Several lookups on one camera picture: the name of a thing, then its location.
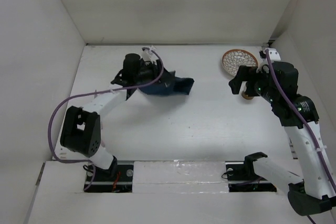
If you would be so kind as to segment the dark blue cloth placemat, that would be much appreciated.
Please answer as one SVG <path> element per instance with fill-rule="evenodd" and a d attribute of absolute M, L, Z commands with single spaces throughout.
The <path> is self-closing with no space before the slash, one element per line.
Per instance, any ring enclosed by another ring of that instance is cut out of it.
<path fill-rule="evenodd" d="M 193 84 L 193 78 L 180 78 L 175 75 L 175 71 L 167 71 L 165 69 L 159 81 L 139 90 L 147 95 L 189 95 Z"/>

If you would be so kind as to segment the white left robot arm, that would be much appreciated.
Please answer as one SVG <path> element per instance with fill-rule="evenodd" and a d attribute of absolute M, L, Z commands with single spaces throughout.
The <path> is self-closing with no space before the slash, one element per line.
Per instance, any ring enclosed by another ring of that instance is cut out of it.
<path fill-rule="evenodd" d="M 60 145 L 89 159 L 105 180 L 114 179 L 118 161 L 101 141 L 101 119 L 137 89 L 168 88 L 174 78 L 175 73 L 167 71 L 161 60 L 145 61 L 138 54 L 127 54 L 123 68 L 111 81 L 111 90 L 97 95 L 82 107 L 67 109 Z"/>

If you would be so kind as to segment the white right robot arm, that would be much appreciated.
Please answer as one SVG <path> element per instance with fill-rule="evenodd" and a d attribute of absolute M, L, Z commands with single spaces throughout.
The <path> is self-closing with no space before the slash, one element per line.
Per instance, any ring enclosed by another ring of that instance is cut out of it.
<path fill-rule="evenodd" d="M 229 82 L 232 94 L 266 100 L 291 140 L 301 167 L 298 176 L 272 161 L 265 153 L 245 156 L 237 168 L 227 171 L 228 180 L 238 186 L 266 180 L 287 195 L 292 209 L 310 217 L 335 208 L 335 175 L 320 134 L 319 116 L 314 102 L 298 93 L 299 72 L 281 60 L 273 48 L 260 52 L 259 67 L 240 66 Z"/>

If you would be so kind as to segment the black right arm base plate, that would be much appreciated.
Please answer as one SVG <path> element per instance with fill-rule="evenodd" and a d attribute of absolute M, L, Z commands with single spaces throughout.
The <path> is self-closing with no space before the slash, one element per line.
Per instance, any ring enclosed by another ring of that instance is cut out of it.
<path fill-rule="evenodd" d="M 248 175 L 243 161 L 225 162 L 226 171 L 222 179 L 228 183 L 230 193 L 277 192 L 277 188 L 257 175 Z"/>

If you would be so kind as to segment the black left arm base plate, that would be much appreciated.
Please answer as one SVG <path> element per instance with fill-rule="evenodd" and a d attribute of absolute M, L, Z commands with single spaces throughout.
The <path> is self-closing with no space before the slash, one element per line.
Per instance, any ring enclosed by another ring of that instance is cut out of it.
<path fill-rule="evenodd" d="M 92 165 L 84 165 L 86 179 L 83 190 L 86 193 L 131 193 L 133 185 L 134 161 L 119 161 L 113 177 Z"/>

